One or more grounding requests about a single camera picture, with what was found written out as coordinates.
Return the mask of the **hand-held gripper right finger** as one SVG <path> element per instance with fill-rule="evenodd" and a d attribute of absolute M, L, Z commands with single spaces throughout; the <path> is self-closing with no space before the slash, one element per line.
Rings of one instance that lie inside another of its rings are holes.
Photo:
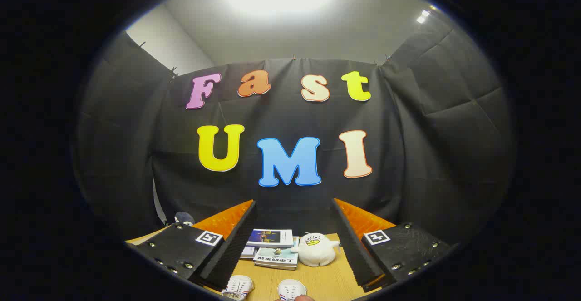
<path fill-rule="evenodd" d="M 409 281 L 454 251 L 413 222 L 396 225 L 343 200 L 333 200 L 333 214 L 347 262 L 365 292 Z"/>

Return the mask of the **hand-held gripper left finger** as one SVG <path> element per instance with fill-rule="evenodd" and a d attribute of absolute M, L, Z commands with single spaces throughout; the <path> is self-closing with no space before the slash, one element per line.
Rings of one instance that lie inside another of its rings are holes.
<path fill-rule="evenodd" d="M 193 284 L 226 288 L 257 218 L 248 200 L 193 225 L 176 222 L 130 240 L 129 247 L 158 268 Z"/>

